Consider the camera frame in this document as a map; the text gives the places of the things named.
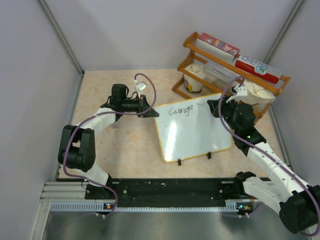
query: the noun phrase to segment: tabletop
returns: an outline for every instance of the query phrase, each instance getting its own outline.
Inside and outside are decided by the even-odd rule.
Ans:
[[[184,100],[172,91],[173,85],[181,78],[176,69],[126,69],[86,71],[79,93],[73,124],[94,114],[111,95],[113,84],[125,84],[134,92],[136,73],[147,75],[155,85],[157,99],[155,106]],[[140,81],[148,81],[139,76]],[[149,104],[154,99],[149,84],[143,90]],[[257,130],[266,138],[274,152],[282,158],[275,130],[267,112],[256,124]],[[115,127],[107,127],[95,139],[96,161],[113,178],[222,178],[234,177],[238,172],[251,171],[259,177],[266,173],[248,159],[232,143],[228,150],[197,156],[182,161],[167,163],[163,160],[156,123],[153,118],[122,116]],[[65,178],[60,170],[60,178]]]

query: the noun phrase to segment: metal frame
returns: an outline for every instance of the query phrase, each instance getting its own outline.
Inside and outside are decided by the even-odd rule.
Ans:
[[[70,122],[72,122],[77,101],[79,98],[80,89],[82,86],[83,76],[84,76],[84,70],[82,69],[81,65],[79,64],[78,59],[76,58],[74,52],[72,51],[72,48],[70,47],[67,39],[65,38],[64,33],[60,29],[58,22],[56,21],[54,15],[52,14],[46,0],[37,0],[39,5],[41,6],[45,16],[47,17],[49,23],[51,24],[54,32],[56,33],[56,36],[61,43],[61,46],[65,50],[66,54],[68,55],[69,59],[73,63],[74,67],[78,71],[79,75],[81,76],[79,89],[76,95],[76,99],[74,101],[74,106],[72,110],[72,114],[70,116]],[[305,0],[297,0],[290,15],[288,16],[285,24],[283,25],[281,31],[279,32],[278,36],[276,37],[272,47],[268,51],[268,54],[266,55],[264,62],[268,63],[271,58],[273,57],[275,51],[277,50],[279,44],[281,43],[281,40],[284,38],[287,30],[291,26],[293,20],[297,17],[297,14],[301,10],[305,3]],[[290,163],[290,156],[289,151],[286,145],[285,138],[282,134],[282,128],[281,125],[277,119],[277,114],[275,112],[275,109],[273,107],[270,108],[270,114],[272,123],[274,126],[274,129],[276,131],[277,139],[283,154],[284,161],[286,163]],[[59,168],[57,168],[57,172],[55,175],[55,180],[58,177]],[[44,235],[46,223],[48,221],[49,212],[52,207],[52,204],[54,202],[78,202],[78,203],[92,203],[92,202],[101,202],[101,200],[86,200],[84,198],[86,194],[86,190],[81,187],[81,182],[47,182],[44,185],[42,195],[39,201],[39,205],[37,208],[36,216],[33,222],[33,227],[30,235],[30,240],[41,240]]]

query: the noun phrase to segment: word courage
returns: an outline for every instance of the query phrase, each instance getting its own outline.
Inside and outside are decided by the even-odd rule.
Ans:
[[[173,114],[185,114],[186,117],[189,116],[189,113],[190,113],[190,110],[193,110],[193,105],[190,105],[186,108],[178,108],[178,109],[174,109],[174,108],[171,108],[169,110],[169,115],[173,115]]]

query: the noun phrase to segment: gray floor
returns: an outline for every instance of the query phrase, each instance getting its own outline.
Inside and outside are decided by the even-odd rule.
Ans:
[[[80,212],[51,212],[53,229],[63,228]],[[59,235],[46,229],[43,240],[306,240],[282,225],[278,215],[262,206],[249,219],[218,213],[124,213],[103,220],[86,216]]]

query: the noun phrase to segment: gray wall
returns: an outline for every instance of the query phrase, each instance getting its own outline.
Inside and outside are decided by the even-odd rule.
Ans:
[[[80,79],[37,1],[1,1],[0,23],[0,238],[22,240]]]
[[[85,70],[176,68],[192,32],[263,60],[295,0],[46,0]]]
[[[320,184],[320,1],[306,1],[270,65],[291,82],[274,106],[295,171]]]

